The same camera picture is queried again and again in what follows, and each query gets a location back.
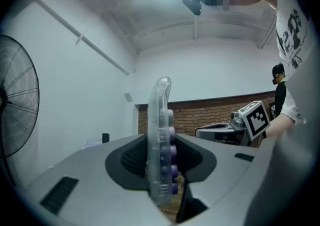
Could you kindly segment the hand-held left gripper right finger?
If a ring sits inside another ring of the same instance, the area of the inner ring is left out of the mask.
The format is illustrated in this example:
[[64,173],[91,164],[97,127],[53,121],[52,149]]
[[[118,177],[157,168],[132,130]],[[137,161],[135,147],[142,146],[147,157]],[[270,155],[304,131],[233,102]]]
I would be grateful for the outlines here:
[[261,183],[258,148],[176,134],[184,192],[178,226],[244,226]]

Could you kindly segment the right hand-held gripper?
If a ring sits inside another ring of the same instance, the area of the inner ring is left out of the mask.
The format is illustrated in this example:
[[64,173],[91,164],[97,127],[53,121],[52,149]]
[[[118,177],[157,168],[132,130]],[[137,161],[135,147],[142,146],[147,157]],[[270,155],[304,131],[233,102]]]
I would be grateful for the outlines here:
[[229,123],[213,123],[197,128],[195,135],[211,142],[231,143],[236,140],[236,132],[244,131],[241,146],[250,146],[255,138],[270,126],[270,120],[261,100],[255,100],[234,111]]

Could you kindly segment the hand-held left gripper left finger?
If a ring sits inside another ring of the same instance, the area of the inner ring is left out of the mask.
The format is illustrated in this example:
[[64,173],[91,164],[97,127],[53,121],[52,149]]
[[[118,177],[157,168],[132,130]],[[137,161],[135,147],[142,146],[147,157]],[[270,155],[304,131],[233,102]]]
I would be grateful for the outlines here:
[[[49,225],[172,226],[145,190],[128,190],[107,173],[108,155],[142,134],[81,149],[41,174],[26,190],[37,213]],[[75,188],[57,215],[40,203],[63,177],[77,179]]]

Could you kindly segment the person's right forearm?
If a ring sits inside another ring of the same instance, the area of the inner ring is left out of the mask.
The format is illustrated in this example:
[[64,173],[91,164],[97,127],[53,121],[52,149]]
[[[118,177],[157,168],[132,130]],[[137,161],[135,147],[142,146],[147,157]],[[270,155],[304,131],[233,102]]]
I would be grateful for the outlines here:
[[270,126],[266,129],[265,134],[267,138],[278,138],[285,131],[292,128],[295,121],[287,115],[281,113],[274,120],[271,121]]

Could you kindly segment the pale purple folder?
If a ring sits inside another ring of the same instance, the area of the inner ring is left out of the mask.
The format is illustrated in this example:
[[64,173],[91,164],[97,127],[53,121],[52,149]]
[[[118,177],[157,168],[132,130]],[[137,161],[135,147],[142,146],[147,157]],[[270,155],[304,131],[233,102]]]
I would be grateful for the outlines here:
[[91,148],[91,147],[95,147],[95,146],[99,146],[101,145],[102,142],[98,142],[98,141],[85,141],[84,144],[82,145],[82,149],[87,149],[87,148]]

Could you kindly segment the person's white printed shirt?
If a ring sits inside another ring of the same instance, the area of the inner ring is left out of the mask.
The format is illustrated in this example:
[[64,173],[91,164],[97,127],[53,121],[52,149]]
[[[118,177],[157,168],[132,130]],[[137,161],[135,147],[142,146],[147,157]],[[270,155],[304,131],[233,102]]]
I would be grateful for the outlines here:
[[281,113],[295,125],[274,137],[270,163],[245,226],[320,226],[320,33],[305,0],[276,0],[288,79]]

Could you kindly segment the black standing fan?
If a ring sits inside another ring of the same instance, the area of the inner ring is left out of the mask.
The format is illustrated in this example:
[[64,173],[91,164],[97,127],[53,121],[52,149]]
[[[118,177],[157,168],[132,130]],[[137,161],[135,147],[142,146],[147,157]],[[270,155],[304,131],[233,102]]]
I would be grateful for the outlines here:
[[37,71],[26,49],[14,38],[0,34],[0,166],[16,186],[8,158],[29,140],[40,105]]

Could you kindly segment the white wall conduit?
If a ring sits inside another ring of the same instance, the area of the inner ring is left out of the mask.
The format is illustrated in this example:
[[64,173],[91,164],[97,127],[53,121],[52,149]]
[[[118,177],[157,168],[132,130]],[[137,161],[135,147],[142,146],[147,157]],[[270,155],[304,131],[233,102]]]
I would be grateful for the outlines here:
[[65,28],[67,28],[70,32],[77,36],[77,40],[75,45],[77,46],[80,41],[83,41],[86,45],[92,48],[95,52],[97,52],[100,56],[102,56],[105,60],[111,63],[114,67],[128,76],[130,73],[124,69],[120,64],[114,61],[110,56],[108,56],[104,51],[98,48],[93,42],[91,42],[88,38],[86,38],[83,34],[81,34],[75,27],[73,27],[70,23],[68,23],[65,19],[63,19],[58,13],[56,13],[53,9],[51,9],[48,5],[46,5],[42,0],[30,0],[39,4],[45,11],[47,11],[53,18],[55,18],[60,24],[62,24]]

